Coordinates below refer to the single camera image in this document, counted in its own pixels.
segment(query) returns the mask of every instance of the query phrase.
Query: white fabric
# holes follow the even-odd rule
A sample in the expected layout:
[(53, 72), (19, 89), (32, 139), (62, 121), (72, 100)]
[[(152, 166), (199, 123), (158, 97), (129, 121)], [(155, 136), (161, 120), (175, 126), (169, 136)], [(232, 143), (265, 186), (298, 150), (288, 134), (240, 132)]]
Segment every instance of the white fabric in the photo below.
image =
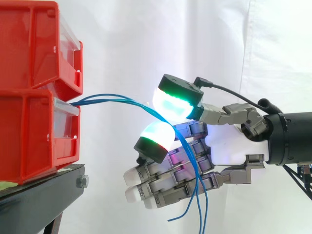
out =
[[(274, 45), (279, 45), (274, 34), (269, 34), (265, 38), (260, 37), (264, 36), (263, 34), (259, 35), (272, 25), (271, 21), (264, 21), (266, 15), (261, 14), (261, 10), (267, 8), (268, 1), (255, 2), (256, 6), (250, 17), (257, 16), (256, 20), (265, 25), (253, 27), (255, 34), (253, 36), (250, 34), (249, 40), (259, 39), (258, 44), (261, 45), (261, 41), (265, 39), (264, 41), (271, 42), (270, 48), (259, 50), (257, 55), (263, 58), (263, 61), (245, 63), (242, 83), (246, 29), (251, 27), (247, 24), (249, 0), (58, 0), (58, 2), (62, 15), (84, 45), (84, 96), (118, 93), (148, 104), (152, 101), (152, 93), (162, 75), (167, 73), (189, 81), (201, 76), (235, 91), (239, 91), (241, 86), (242, 93), (248, 97), (255, 100), (258, 96), (268, 97), (285, 111), (309, 109), (308, 106), (298, 106), (301, 98), (305, 100), (309, 98), (307, 85), (303, 91), (297, 91), (297, 96), (292, 95), (293, 100), (278, 98), (272, 93), (289, 94), (293, 90), (286, 85), (280, 89), (272, 89), (273, 86), (268, 86), (269, 82), (276, 88), (277, 81), (270, 80), (264, 75), (260, 77), (259, 73), (251, 78), (246, 73), (246, 67), (249, 67), (251, 72), (256, 65), (258, 71), (264, 74), (263, 64), (266, 59), (273, 58), (272, 55), (280, 51), (287, 52), (281, 47), (278, 51), (274, 50)], [(284, 1), (280, 5), (284, 10)], [(297, 17), (308, 17), (310, 11), (302, 8), (308, 13), (298, 14)], [(281, 16), (279, 9), (273, 15), (280, 18), (286, 16), (286, 13)], [(311, 80), (308, 80), (311, 59), (301, 63), (302, 58), (296, 54), (295, 48), (302, 49), (303, 45), (308, 44), (301, 41), (290, 48), (297, 57), (292, 59), (291, 63), (287, 63), (287, 66), (296, 62), (295, 64), (301, 64), (305, 69), (300, 69), (301, 72), (297, 69), (292, 70), (293, 73), (286, 73), (288, 70), (283, 69), (284, 65), (280, 66), (279, 70), (270, 72), (276, 78), (275, 75), (279, 71), (284, 71), (285, 76), (281, 79), (289, 77), (287, 81), (290, 80), (291, 87), (295, 89), (303, 87), (302, 85), (307, 82), (311, 84)], [(251, 57), (254, 56), (250, 48), (248, 51)], [(283, 62), (284, 60), (270, 60), (273, 67)], [(291, 79), (295, 75), (300, 76), (300, 79)], [(219, 90), (206, 89), (203, 101), (223, 106), (238, 99)], [(124, 196), (127, 186), (122, 175), (136, 164), (137, 153), (133, 146), (141, 131), (154, 120), (143, 110), (125, 104), (105, 103), (82, 107), (79, 163), (86, 164), (86, 174), (89, 175), (90, 183), (83, 196), (64, 211), (59, 233), (197, 233), (199, 221), (196, 204), (191, 207), (184, 219), (171, 223), (166, 221), (184, 212), (187, 199), (162, 209), (148, 210), (143, 202), (127, 203)], [(254, 234), (262, 231), (291, 233), (288, 232), (288, 225), (291, 226), (290, 230), (295, 226), (307, 230), (305, 229), (307, 225), (302, 224), (309, 223), (305, 218), (308, 216), (303, 216), (301, 211), (306, 211), (306, 206), (310, 203), (281, 169), (268, 168), (268, 176), (251, 187), (223, 186), (219, 190), (209, 192), (206, 233)], [(273, 170), (277, 173), (271, 177), (270, 171)], [(292, 209), (296, 213), (287, 215), (286, 204), (296, 206)]]
[[(241, 93), (285, 113), (312, 111), (312, 3), (252, 0)], [(229, 186), (226, 233), (310, 234), (312, 202), (287, 173), (266, 165), (251, 185)]]

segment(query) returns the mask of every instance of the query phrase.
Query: nut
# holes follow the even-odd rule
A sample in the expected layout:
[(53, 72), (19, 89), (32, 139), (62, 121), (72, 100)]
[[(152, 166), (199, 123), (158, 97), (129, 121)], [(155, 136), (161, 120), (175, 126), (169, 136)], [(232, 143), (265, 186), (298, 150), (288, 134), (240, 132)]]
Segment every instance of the nut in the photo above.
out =
[(80, 187), (87, 188), (89, 185), (89, 177), (87, 175), (82, 175), (80, 177)]

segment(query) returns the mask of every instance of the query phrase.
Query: blue wire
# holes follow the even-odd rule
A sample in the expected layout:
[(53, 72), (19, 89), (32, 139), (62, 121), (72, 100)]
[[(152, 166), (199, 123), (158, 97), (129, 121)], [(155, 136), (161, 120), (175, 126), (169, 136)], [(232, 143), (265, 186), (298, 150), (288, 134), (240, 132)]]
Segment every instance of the blue wire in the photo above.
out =
[(192, 193), (191, 199), (190, 199), (190, 201), (189, 201), (189, 204), (187, 205), (187, 208), (186, 208), (185, 212), (184, 212), (181, 216), (179, 216), (179, 217), (169, 219), (168, 222), (172, 222), (172, 221), (178, 220), (178, 219), (180, 219), (180, 218), (183, 218), (183, 217), (186, 215), (186, 213), (189, 211), (189, 208), (190, 208), (191, 203), (192, 203), (192, 201), (193, 201), (194, 195), (195, 195), (195, 193), (196, 193), (197, 186), (198, 186), (198, 183), (196, 183), (196, 185), (195, 185), (194, 191), (193, 191), (193, 193)]
[[(87, 100), (87, 99), (90, 99), (90, 98), (95, 98), (95, 97), (100, 97), (100, 96), (113, 96), (113, 97), (120, 97), (122, 99), (96, 99), (96, 100)], [(92, 96), (89, 96), (89, 97), (85, 97), (83, 98), (82, 100), (78, 101), (78, 102), (73, 102), (71, 103), (72, 105), (74, 106), (81, 106), (81, 105), (90, 105), (90, 104), (97, 104), (97, 103), (103, 103), (103, 102), (108, 102), (108, 101), (113, 101), (113, 102), (122, 102), (122, 103), (127, 103), (127, 104), (131, 104), (131, 105), (135, 105), (135, 106), (139, 106), (141, 107), (142, 109), (144, 109), (145, 111), (147, 111), (149, 114), (155, 116), (156, 118), (158, 118), (159, 120), (161, 121), (164, 121), (168, 124), (170, 124), (165, 118), (163, 118), (159, 113), (157, 113), (155, 110), (145, 106), (145, 105), (142, 105), (140, 103), (137, 103), (135, 102), (134, 100), (132, 100), (131, 98), (128, 98), (126, 96), (122, 96), (122, 95), (115, 95), (115, 94), (98, 94), (98, 95), (92, 95)], [(196, 159), (194, 157), (194, 154), (193, 154), (193, 151), (191, 149), (191, 147), (189, 146), (189, 144), (187, 143), (187, 141), (185, 140), (185, 138), (181, 135), (181, 133), (173, 126), (171, 125), (175, 131), (175, 133), (177, 134), (179, 140), (181, 141), (182, 143), (182, 146), (186, 152), (186, 154), (188, 155), (188, 158), (191, 162), (191, 164), (193, 165), (194, 167), (194, 170), (195, 170), (195, 176), (196, 176), (196, 186), (195, 186), (195, 189), (193, 191), (193, 194), (192, 194), (192, 197), (191, 197), (191, 200), (188, 204), (188, 207), (186, 209), (186, 211), (184, 212), (183, 215), (177, 217), (177, 218), (173, 218), (173, 219), (170, 219), (168, 221), (173, 221), (173, 220), (177, 220), (179, 218), (182, 218), (184, 217), (184, 215), (188, 212), (189, 208), (190, 208), (190, 205), (192, 203), (192, 200), (194, 198), (194, 195), (195, 195), (195, 192), (196, 192), (196, 199), (197, 199), (197, 205), (198, 205), (198, 210), (199, 210), (199, 216), (200, 216), (200, 231), (199, 233), (201, 232), (201, 227), (202, 227), (202, 217), (201, 217), (201, 209), (200, 209), (200, 204), (199, 204), (199, 197), (198, 197), (198, 190), (199, 190), (199, 186), (198, 186), (198, 180), (200, 181), (202, 187), (203, 187), (203, 190), (205, 192), (205, 197), (206, 197), (206, 211), (205, 211), (205, 220), (204, 220), (204, 228), (203, 228), (203, 233), (204, 233), (204, 230), (205, 230), (205, 227), (206, 227), (206, 220), (207, 220), (207, 213), (208, 213), (208, 195), (207, 195), (207, 191), (206, 191), (206, 187), (205, 187), (205, 184), (198, 172), (198, 166), (197, 166), (197, 162), (196, 162)]]
[(119, 98), (132, 100), (129, 97), (126, 97), (126, 96), (123, 96), (123, 95), (119, 95), (119, 94), (95, 94), (95, 95), (91, 95), (91, 96), (85, 97), (85, 98), (81, 99), (80, 101), (85, 101), (85, 100), (88, 100), (90, 98), (104, 97), (104, 96), (119, 97)]
[(201, 208), (200, 208), (200, 203), (199, 203), (199, 186), (196, 189), (196, 198), (197, 198), (197, 206), (198, 206), (198, 211), (199, 211), (199, 234), (201, 233), (201, 227), (202, 227), (202, 216), (201, 216)]

